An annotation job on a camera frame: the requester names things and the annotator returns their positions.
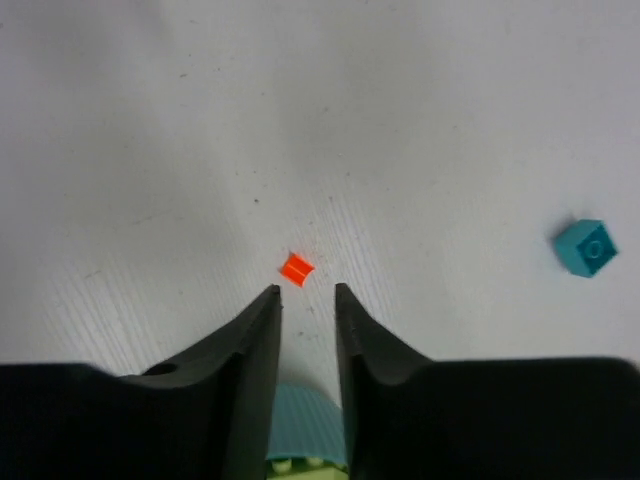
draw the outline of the orange lego brick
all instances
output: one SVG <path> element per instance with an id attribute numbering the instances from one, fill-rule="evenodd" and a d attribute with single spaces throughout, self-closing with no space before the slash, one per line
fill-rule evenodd
<path id="1" fill-rule="evenodd" d="M 315 270 L 315 267 L 304 258 L 292 253 L 280 273 L 290 282 L 302 287 L 307 276 Z"/>

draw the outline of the teal lego brick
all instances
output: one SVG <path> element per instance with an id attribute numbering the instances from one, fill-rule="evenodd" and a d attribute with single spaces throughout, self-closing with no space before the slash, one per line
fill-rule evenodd
<path id="1" fill-rule="evenodd" d="M 556 255 L 574 275 L 591 278 L 618 254 L 600 220 L 579 220 L 553 241 Z"/>

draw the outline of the white surface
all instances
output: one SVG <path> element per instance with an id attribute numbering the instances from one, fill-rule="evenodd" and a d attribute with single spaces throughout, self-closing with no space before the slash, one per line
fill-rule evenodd
<path id="1" fill-rule="evenodd" d="M 138 372 L 276 282 L 285 375 L 337 396 L 338 281 L 436 359 L 640 358 L 640 2 L 5 0 L 0 23 L 0 361 Z M 621 250 L 593 280 L 548 243 L 572 216 Z"/>

